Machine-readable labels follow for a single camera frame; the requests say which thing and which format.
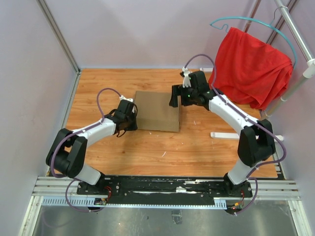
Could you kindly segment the brown cardboard box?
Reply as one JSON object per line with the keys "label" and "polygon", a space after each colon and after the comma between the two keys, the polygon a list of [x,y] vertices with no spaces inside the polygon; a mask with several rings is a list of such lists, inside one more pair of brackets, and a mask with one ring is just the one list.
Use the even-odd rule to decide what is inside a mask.
{"label": "brown cardboard box", "polygon": [[171,94],[166,92],[137,91],[138,129],[179,132],[180,108],[169,106],[170,99]]}

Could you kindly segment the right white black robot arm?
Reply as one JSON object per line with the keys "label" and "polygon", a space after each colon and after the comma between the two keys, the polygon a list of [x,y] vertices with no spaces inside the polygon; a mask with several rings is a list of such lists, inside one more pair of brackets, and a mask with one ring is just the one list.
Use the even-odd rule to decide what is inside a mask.
{"label": "right white black robot arm", "polygon": [[169,105],[204,107],[222,118],[239,137],[239,159],[223,177],[223,191],[233,197],[245,186],[250,172],[275,153],[272,125],[266,119],[258,120],[242,111],[219,89],[210,88],[203,71],[183,68],[180,75],[183,82],[172,86]]}

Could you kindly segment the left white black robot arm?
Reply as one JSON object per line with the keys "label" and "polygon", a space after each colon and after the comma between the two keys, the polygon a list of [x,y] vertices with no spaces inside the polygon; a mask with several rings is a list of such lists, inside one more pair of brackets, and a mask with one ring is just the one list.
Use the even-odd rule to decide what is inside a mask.
{"label": "left white black robot arm", "polygon": [[80,181],[87,193],[101,195],[106,190],[112,192],[105,175],[85,164],[86,151],[106,137],[121,137],[127,131],[137,130],[137,111],[132,98],[122,98],[116,109],[97,122],[76,130],[61,129],[47,154],[46,165],[51,171],[60,172],[62,177]]}

